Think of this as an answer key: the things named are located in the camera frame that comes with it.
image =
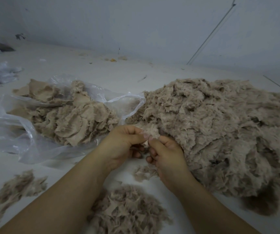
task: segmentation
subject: bare skin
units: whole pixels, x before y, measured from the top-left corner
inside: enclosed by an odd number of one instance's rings
[[[161,181],[179,199],[197,233],[259,233],[196,181],[174,140],[160,136],[148,141],[147,162],[157,167]]]
[[[0,228],[0,234],[78,233],[106,177],[129,157],[141,157],[137,147],[149,139],[147,161],[158,168],[161,181],[185,208],[197,233],[258,233],[222,205],[188,170],[180,146],[168,137],[152,139],[142,130],[118,126],[90,154],[46,192]]]

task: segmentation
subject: white wall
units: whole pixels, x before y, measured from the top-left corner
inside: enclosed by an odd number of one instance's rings
[[[193,64],[261,71],[280,84],[280,0],[236,0]]]
[[[36,42],[187,63],[232,0],[16,0]]]
[[[25,33],[24,21],[15,0],[0,0],[0,38]]]

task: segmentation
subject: white table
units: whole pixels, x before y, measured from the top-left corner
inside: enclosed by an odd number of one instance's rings
[[[213,81],[217,79],[250,80],[255,87],[269,91],[280,92],[280,87],[263,76],[254,72],[228,72],[210,68],[193,67],[187,65],[162,65],[145,60],[128,58],[118,60],[118,55],[101,55],[93,51],[79,50],[54,45],[37,44],[26,41],[13,41],[15,52],[0,54],[0,62],[8,61],[10,66],[21,66],[24,71],[18,73],[19,80],[0,87],[0,97],[4,93],[11,93],[12,89],[26,85],[31,78],[46,81],[49,77],[59,74],[72,74],[80,79],[97,84],[114,92],[139,93],[143,90],[155,90],[176,78],[205,78]],[[104,58],[115,58],[117,62],[105,61]],[[48,175],[48,185],[59,180],[81,157],[67,160],[49,160],[42,164],[25,165],[17,162],[17,156],[0,152],[0,188],[2,184],[22,171],[34,169],[35,176]],[[174,220],[174,225],[165,225],[161,234],[192,233],[192,226],[185,216],[179,201],[170,193],[158,178],[138,183],[134,181],[131,171],[143,160],[131,159],[119,170],[114,171],[106,180],[105,186],[117,180],[124,183],[137,184],[157,197],[168,210]],[[280,215],[263,217],[241,208],[235,198],[227,198],[217,194],[216,197],[229,209],[246,220],[262,233],[280,233]],[[15,214],[30,203],[34,197],[22,198],[10,207],[0,222],[0,227],[9,221]]]

